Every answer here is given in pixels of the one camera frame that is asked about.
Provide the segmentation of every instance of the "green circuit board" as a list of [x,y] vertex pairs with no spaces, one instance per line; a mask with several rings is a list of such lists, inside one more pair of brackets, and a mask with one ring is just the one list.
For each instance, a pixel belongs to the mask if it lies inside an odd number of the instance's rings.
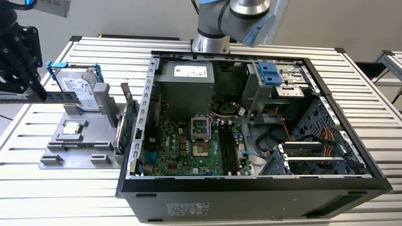
[[[240,126],[232,126],[233,138],[242,143]],[[157,149],[157,163],[145,160],[145,174],[153,176],[221,176],[221,152],[218,147],[217,125],[210,126],[208,142],[190,141],[190,124],[182,122],[162,123],[162,132]],[[238,147],[234,145],[236,157]],[[240,175],[249,175],[246,158],[237,158]]]

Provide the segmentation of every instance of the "small chip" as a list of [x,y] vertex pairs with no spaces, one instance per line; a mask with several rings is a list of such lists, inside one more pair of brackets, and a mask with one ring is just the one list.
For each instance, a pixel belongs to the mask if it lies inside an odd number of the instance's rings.
[[192,143],[192,156],[196,157],[208,157],[208,143],[194,142]]
[[81,128],[81,124],[78,122],[68,122],[62,128],[62,134],[74,135],[77,134]]
[[177,169],[177,164],[176,163],[168,163],[168,169],[169,170],[176,170]]

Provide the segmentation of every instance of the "blue drive bracket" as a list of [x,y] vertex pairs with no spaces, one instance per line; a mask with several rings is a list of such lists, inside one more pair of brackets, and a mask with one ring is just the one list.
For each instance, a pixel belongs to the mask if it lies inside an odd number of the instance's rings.
[[101,70],[100,70],[100,66],[98,66],[98,64],[97,64],[97,63],[94,63],[94,64],[93,64],[93,68],[94,68],[94,70],[96,70],[97,81],[98,81],[98,82],[104,82],[104,80],[102,80],[102,76],[101,76]]
[[45,62],[45,70],[49,72],[53,81],[55,81],[55,75],[54,75],[54,72],[53,72],[53,68],[66,68],[68,63],[58,62],[58,63],[54,63],[53,66],[51,66],[51,63],[53,62],[50,60],[47,60]]
[[281,85],[281,78],[272,62],[257,62],[257,72],[262,78],[264,85]]

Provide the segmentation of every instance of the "hard drive label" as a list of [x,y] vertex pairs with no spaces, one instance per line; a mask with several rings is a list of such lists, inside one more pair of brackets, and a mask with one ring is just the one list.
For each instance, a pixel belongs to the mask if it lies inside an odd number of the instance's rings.
[[206,78],[205,66],[174,66],[174,77]]
[[77,106],[82,110],[97,110],[97,104],[94,101],[94,96],[90,90],[89,83],[82,79],[62,78],[65,91],[76,93],[76,96],[80,100]]

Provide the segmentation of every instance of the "open computer tower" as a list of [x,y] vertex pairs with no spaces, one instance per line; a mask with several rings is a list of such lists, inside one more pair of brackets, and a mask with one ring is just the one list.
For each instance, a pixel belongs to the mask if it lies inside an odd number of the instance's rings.
[[140,222],[328,218],[389,190],[308,59],[152,52],[116,189]]

